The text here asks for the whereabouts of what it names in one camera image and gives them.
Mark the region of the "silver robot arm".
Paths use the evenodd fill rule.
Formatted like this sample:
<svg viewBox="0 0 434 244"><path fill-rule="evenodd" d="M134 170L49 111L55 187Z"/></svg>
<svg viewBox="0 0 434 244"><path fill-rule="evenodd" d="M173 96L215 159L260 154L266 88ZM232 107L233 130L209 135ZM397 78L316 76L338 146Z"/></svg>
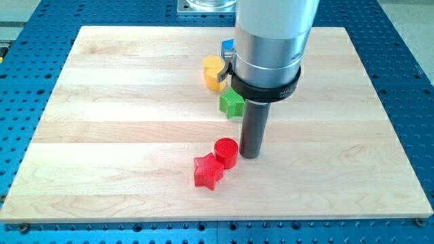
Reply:
<svg viewBox="0 0 434 244"><path fill-rule="evenodd" d="M238 0L234 36L234 72L259 88L292 81L319 0Z"/></svg>

